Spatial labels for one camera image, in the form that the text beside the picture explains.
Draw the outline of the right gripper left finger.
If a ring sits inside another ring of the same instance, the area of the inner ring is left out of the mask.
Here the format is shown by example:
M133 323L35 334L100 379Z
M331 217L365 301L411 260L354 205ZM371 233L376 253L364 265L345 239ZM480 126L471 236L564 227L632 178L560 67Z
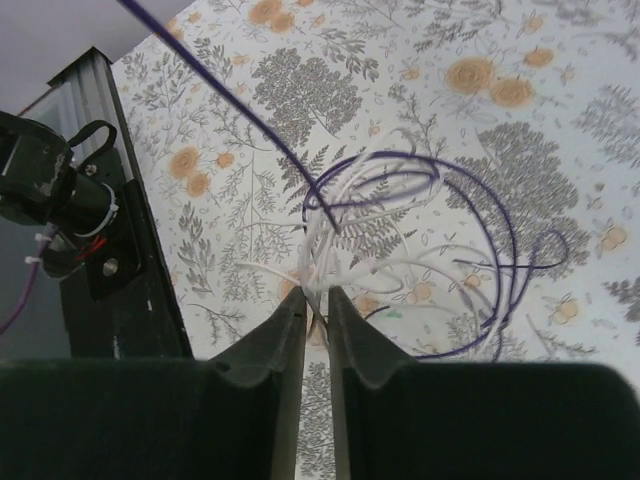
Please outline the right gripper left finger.
M50 360L1 367L5 479L291 479L306 299L207 361Z

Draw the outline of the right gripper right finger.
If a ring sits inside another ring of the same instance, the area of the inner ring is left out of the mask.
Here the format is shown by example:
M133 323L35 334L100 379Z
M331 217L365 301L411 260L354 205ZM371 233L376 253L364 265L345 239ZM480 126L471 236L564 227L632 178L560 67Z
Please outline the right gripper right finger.
M609 367L421 362L339 287L328 334L340 479L639 475L639 403Z

